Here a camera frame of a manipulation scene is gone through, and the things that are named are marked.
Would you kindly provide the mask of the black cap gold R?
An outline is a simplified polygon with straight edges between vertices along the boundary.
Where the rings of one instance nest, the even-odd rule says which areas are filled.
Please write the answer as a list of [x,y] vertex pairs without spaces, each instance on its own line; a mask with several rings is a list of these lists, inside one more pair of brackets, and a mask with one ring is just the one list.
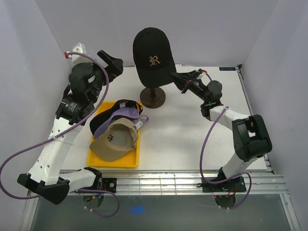
[[176,72],[166,34],[155,27],[140,31],[133,41],[133,60],[138,77],[147,88],[158,88],[173,82]]

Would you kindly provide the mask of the beige baseball cap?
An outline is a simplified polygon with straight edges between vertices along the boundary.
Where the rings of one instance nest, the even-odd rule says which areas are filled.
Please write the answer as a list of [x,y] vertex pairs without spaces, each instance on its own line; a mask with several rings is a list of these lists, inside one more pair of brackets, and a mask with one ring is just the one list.
[[125,117],[109,119],[94,132],[90,150],[102,160],[112,162],[135,150],[137,139],[137,128],[131,120]]

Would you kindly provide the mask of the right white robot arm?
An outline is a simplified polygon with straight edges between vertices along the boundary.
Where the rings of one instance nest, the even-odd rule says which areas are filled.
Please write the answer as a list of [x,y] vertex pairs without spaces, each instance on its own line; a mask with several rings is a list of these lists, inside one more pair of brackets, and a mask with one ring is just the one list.
[[202,116],[211,121],[213,126],[221,124],[232,131],[235,153],[221,167],[216,178],[208,180],[202,177],[203,184],[218,185],[223,191],[229,191],[235,180],[257,159],[272,151],[272,143],[261,115],[244,115],[231,110],[221,103],[222,84],[210,80],[204,84],[201,76],[207,72],[203,69],[189,73],[171,73],[176,87],[185,94],[187,91],[198,96]]

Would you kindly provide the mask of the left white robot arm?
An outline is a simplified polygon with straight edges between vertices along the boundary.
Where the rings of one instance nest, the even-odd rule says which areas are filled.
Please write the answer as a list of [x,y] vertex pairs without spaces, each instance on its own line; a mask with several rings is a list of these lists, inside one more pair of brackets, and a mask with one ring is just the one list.
[[20,185],[55,205],[60,204],[70,192],[80,189],[97,192],[102,187],[102,173],[94,168],[60,173],[76,136],[98,109],[95,103],[103,86],[123,73],[122,59],[102,50],[97,55],[107,64],[106,67],[84,53],[70,52],[66,55],[70,59],[79,56],[85,60],[72,67],[49,139],[44,143],[39,158],[27,173],[20,174],[17,179]]

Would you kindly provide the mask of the dark wooden round stand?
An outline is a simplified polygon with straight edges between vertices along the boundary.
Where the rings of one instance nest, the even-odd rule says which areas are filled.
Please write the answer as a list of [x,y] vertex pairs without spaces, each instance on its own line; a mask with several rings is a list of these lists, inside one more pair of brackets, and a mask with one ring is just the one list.
[[140,93],[140,102],[146,108],[156,109],[161,107],[166,100],[166,94],[160,87],[145,88]]

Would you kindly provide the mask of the purple baseball cap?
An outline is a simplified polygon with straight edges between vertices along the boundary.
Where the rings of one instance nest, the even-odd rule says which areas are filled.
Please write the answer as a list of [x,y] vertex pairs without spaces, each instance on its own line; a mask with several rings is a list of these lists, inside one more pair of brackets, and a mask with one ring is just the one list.
[[134,125],[136,125],[137,130],[139,130],[142,125],[146,124],[149,121],[149,117],[147,115],[140,115],[138,109],[123,107],[113,112],[105,122],[103,122],[101,125],[94,129],[94,138],[99,138],[107,131],[107,128],[110,124],[121,118],[126,118],[133,122]]

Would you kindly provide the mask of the black cap in tray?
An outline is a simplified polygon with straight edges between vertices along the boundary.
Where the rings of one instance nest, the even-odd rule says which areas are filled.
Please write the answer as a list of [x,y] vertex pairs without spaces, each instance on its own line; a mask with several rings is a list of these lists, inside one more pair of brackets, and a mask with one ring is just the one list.
[[95,131],[103,124],[105,123],[111,115],[124,107],[129,107],[129,108],[135,108],[139,111],[139,114],[143,111],[143,106],[133,100],[127,100],[127,99],[121,99],[116,101],[111,108],[104,110],[100,113],[98,113],[91,121],[90,121],[90,131],[92,135],[94,135]]

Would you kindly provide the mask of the yellow plastic tray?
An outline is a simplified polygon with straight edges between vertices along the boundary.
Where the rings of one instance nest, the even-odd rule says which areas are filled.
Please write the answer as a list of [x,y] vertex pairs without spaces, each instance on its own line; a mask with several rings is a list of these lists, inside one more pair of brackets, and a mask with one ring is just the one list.
[[[115,102],[106,102],[99,107],[98,113],[107,110],[112,107]],[[140,131],[138,130],[137,148],[133,151],[129,151],[123,157],[107,162],[99,158],[89,149],[89,154],[87,157],[87,165],[90,167],[107,167],[107,168],[135,168],[139,163],[139,143],[140,143]]]

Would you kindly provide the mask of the aluminium frame rail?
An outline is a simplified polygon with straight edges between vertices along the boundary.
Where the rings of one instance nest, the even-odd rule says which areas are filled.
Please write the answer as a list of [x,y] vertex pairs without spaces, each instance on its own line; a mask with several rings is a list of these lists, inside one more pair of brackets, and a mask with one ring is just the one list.
[[282,175],[253,173],[245,178],[248,197],[236,194],[241,205],[219,208],[214,194],[197,187],[196,172],[111,172],[117,178],[119,201],[105,196],[100,213],[83,207],[86,195],[72,193],[61,204],[44,199],[27,202],[22,231],[299,231],[289,191]]

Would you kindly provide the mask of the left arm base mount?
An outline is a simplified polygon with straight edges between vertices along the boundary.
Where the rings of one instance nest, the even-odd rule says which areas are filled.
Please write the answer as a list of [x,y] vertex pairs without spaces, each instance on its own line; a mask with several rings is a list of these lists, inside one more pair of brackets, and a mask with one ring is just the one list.
[[98,180],[98,190],[116,193],[116,188],[117,178],[100,178]]

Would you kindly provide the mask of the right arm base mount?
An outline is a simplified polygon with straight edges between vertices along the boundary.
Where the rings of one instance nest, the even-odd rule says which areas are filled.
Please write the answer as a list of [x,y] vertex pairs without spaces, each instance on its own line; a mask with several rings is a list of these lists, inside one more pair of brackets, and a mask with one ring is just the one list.
[[202,188],[202,192],[206,193],[232,193],[232,192],[246,192],[246,186],[243,177],[237,177],[230,181],[220,184],[209,184],[202,180],[201,183],[197,184],[198,188]]

